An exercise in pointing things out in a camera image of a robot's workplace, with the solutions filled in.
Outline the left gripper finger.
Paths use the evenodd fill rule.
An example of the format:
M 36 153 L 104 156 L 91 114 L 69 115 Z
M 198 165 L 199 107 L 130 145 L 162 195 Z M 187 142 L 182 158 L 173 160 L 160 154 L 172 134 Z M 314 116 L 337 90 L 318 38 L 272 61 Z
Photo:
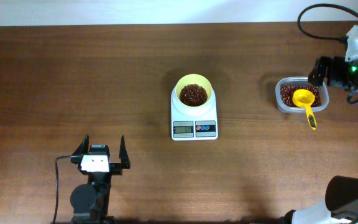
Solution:
M 86 154 L 88 152 L 88 148 L 89 148 L 89 140 L 90 140 L 90 137 L 87 134 L 84 137 L 84 139 L 82 140 L 81 144 L 74 151 L 72 156 L 80 156 L 80 155 Z
M 126 150 L 126 142 L 125 142 L 124 135 L 121 136 L 120 148 L 119 148 L 119 159 L 121 161 L 121 167 L 123 169 L 131 168 L 131 162 L 130 162 L 129 155 Z

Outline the yellow measuring scoop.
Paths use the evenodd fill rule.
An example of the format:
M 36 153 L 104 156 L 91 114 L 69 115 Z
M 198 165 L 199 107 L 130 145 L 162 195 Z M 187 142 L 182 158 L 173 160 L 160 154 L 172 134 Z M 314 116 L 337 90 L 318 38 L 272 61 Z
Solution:
M 306 117 L 307 117 L 309 126 L 311 129 L 315 130 L 316 129 L 316 120 L 315 120 L 315 116 L 313 114 L 313 110 L 311 109 L 311 105 L 315 101 L 314 94 L 309 90 L 299 89 L 294 92 L 292 101 L 297 107 L 305 109 L 305 113 L 306 113 Z

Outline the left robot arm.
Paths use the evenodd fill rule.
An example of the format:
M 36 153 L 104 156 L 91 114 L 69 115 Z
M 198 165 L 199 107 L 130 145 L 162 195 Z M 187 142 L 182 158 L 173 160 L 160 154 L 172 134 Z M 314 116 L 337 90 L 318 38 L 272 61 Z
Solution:
M 114 223 L 114 217 L 108 215 L 111 178 L 122 175 L 124 169 L 131 168 L 124 136 L 119 147 L 119 162 L 110 162 L 109 147 L 105 144 L 90 144 L 90 137 L 74 151 L 71 163 L 88 177 L 85 184 L 77 186 L 71 193 L 73 207 L 71 223 Z

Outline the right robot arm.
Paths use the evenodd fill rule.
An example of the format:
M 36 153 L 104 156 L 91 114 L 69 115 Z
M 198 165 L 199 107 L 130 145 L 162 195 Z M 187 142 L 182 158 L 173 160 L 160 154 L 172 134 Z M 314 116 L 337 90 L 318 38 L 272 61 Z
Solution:
M 334 85 L 349 92 L 347 102 L 358 103 L 358 26 L 341 39 L 344 57 L 317 59 L 308 81 L 314 86 Z M 303 210 L 291 210 L 279 223 L 358 223 L 358 178 L 337 175 L 327 186 L 324 199 Z

